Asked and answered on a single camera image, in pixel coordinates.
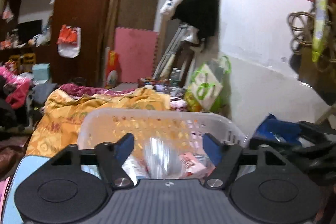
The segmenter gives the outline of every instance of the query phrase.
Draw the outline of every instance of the orange blanket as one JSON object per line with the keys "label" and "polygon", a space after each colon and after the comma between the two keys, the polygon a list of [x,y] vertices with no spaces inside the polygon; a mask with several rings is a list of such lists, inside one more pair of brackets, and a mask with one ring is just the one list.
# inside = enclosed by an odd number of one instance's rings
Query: orange blanket
{"label": "orange blanket", "polygon": [[144,88],[119,97],[94,95],[83,96],[77,100],[57,89],[47,99],[45,114],[33,132],[26,155],[52,157],[67,145],[77,143],[85,116],[97,108],[121,107],[165,111],[170,109],[169,100],[169,95]]}

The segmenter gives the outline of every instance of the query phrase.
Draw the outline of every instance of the gray cloth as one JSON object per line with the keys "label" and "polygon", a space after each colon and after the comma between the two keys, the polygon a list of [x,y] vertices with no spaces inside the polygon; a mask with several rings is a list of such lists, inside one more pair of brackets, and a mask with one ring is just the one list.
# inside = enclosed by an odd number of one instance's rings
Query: gray cloth
{"label": "gray cloth", "polygon": [[38,84],[33,88],[33,105],[36,107],[44,106],[48,96],[58,88],[56,83]]}

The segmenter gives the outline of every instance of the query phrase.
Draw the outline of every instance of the green and white bag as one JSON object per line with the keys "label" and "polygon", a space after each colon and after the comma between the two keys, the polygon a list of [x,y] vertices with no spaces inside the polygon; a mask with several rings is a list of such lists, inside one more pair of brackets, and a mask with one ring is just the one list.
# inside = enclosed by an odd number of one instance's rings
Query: green and white bag
{"label": "green and white bag", "polygon": [[220,60],[212,59],[195,71],[187,91],[187,101],[191,109],[200,110],[195,106],[197,101],[202,109],[218,112],[228,103],[226,76],[230,72],[231,64],[227,56],[223,56]]}

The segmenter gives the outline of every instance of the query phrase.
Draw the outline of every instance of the round black pad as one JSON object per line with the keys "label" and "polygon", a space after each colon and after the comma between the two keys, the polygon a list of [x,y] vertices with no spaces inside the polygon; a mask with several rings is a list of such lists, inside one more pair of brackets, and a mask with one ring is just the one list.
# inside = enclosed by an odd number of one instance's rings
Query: round black pad
{"label": "round black pad", "polygon": [[70,180],[55,179],[41,185],[39,196],[49,202],[64,202],[73,198],[78,192],[77,184]]}
{"label": "round black pad", "polygon": [[81,170],[43,171],[31,175],[15,192],[15,204],[27,219],[45,224],[77,222],[104,203],[104,183]]}
{"label": "round black pad", "polygon": [[320,207],[320,191],[303,174],[263,173],[262,168],[237,179],[230,191],[233,204],[249,218],[271,224],[312,219]]}

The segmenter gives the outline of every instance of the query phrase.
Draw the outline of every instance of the plastic bottle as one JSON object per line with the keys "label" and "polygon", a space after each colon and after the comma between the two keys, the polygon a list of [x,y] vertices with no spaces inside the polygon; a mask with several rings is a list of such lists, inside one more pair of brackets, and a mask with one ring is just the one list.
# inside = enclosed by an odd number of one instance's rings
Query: plastic bottle
{"label": "plastic bottle", "polygon": [[177,68],[173,68],[173,70],[172,70],[172,72],[170,74],[169,85],[171,87],[175,86],[176,71],[177,71]]}
{"label": "plastic bottle", "polygon": [[178,86],[179,86],[179,83],[180,83],[180,76],[181,76],[181,70],[176,70],[175,87],[178,87]]}

